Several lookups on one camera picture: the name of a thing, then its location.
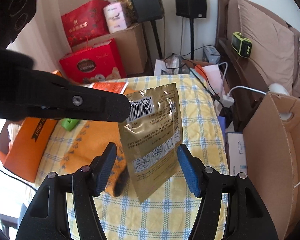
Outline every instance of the gold foil bag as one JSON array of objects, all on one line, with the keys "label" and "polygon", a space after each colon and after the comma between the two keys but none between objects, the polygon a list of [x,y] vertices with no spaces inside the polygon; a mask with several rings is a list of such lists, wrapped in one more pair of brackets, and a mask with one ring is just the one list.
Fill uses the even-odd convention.
[{"label": "gold foil bag", "polygon": [[180,170],[182,122],[176,84],[128,94],[131,113],[119,123],[128,171],[140,203]]}]

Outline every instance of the yellow plaid blanket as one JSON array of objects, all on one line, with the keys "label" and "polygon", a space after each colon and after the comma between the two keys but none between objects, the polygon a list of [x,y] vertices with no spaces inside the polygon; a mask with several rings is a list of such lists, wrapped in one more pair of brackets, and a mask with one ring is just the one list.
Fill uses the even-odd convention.
[{"label": "yellow plaid blanket", "polygon": [[[213,102],[202,85],[190,75],[138,77],[119,80],[129,82],[133,90],[143,90],[169,83],[176,83],[183,126],[183,143],[191,154],[212,166],[220,173],[229,174],[222,132],[213,108]],[[43,154],[36,188],[46,175],[56,171],[62,175],[60,162],[80,132],[85,121],[71,132],[58,123]],[[29,204],[34,192],[27,190],[25,204]],[[178,172],[167,180],[149,199],[139,203],[131,182],[123,194],[113,198],[102,193],[94,199],[101,225],[109,240],[124,239],[188,239],[201,199],[190,193],[183,173]],[[226,195],[222,198],[218,230],[215,239],[223,236],[226,218]],[[79,239],[72,196],[67,195],[69,225],[73,239]]]}]

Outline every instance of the blue gripper pad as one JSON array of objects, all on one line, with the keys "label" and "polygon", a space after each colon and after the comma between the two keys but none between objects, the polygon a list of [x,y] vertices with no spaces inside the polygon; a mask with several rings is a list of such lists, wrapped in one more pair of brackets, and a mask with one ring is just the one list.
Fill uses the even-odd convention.
[{"label": "blue gripper pad", "polygon": [[106,159],[103,162],[103,165],[97,176],[97,187],[96,192],[100,193],[105,190],[109,176],[112,171],[115,159],[117,157],[117,147],[114,143],[109,143],[104,153],[106,154]]},{"label": "blue gripper pad", "polygon": [[199,197],[201,190],[198,184],[198,176],[195,174],[194,168],[189,162],[188,156],[181,146],[178,146],[177,156],[190,192],[193,193],[196,197]]}]

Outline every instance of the red gift box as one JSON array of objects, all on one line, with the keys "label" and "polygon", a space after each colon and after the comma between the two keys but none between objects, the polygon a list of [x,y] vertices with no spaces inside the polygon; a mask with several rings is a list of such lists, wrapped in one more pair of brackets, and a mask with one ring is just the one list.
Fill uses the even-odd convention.
[{"label": "red gift box", "polygon": [[92,0],[61,16],[69,45],[109,34],[103,8],[110,4],[105,0]]},{"label": "red gift box", "polygon": [[127,77],[114,39],[69,54],[59,62],[73,83],[90,84]]}]

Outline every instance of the red gift bag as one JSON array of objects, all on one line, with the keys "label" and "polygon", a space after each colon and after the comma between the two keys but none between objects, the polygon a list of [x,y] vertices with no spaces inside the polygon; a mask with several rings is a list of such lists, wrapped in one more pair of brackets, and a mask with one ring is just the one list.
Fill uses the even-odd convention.
[{"label": "red gift bag", "polygon": [[105,0],[92,0],[61,16],[69,45],[109,34],[103,8],[110,4]]}]

